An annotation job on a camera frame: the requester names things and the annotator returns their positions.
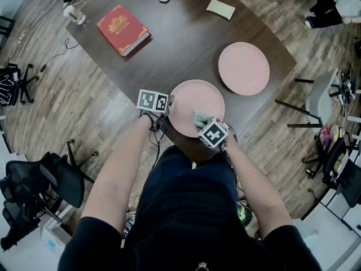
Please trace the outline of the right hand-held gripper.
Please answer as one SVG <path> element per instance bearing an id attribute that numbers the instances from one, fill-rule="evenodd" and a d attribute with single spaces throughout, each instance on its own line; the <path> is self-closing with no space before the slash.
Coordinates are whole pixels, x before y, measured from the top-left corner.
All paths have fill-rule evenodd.
<path id="1" fill-rule="evenodd" d="M 235 130 L 214 116 L 202 115 L 201 125 L 205 126 L 197 133 L 197 137 L 209 149 L 226 148 L 229 136 L 238 141 Z"/>

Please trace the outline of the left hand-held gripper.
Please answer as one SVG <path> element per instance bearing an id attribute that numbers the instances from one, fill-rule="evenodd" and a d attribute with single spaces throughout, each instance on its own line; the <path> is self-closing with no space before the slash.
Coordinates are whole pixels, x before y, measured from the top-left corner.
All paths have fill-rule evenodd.
<path id="1" fill-rule="evenodd" d="M 150 90 L 139 90 L 137 109 L 140 115 L 146 115 L 151 121 L 150 131 L 158 132 L 165 125 L 165 119 L 169 116 L 170 108 L 175 103 L 175 96 Z"/>

